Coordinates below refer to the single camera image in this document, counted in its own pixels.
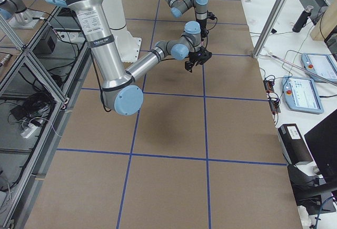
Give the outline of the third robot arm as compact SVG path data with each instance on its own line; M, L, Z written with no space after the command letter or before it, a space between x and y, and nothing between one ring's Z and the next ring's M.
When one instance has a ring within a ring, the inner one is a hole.
M203 38L207 36L207 19L209 12L207 10L208 0L166 0L171 8L174 17L179 18L190 8L195 9L195 20L201 28ZM1 15L8 20L15 17L18 24L25 26L34 19L40 19L39 15L32 15L22 0L1 0Z

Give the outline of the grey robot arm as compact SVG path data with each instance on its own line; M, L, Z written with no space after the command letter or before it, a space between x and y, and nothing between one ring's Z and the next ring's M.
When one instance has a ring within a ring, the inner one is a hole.
M121 0L46 0L75 12L103 78L102 104L120 115L129 116L141 108L143 92L135 82L156 64L173 58L183 60L185 69L191 71L194 66L204 64L212 55L203 46L203 40L207 37L208 0L165 1L174 17L181 17L193 8L195 20L185 24L179 39L157 42L146 55L129 67L124 67L120 57L121 38L114 37L107 19L107 15L115 15L118 24L125 25Z
M201 37L207 37L208 0L165 0L175 18L181 17L189 9L194 8L195 19L201 28Z

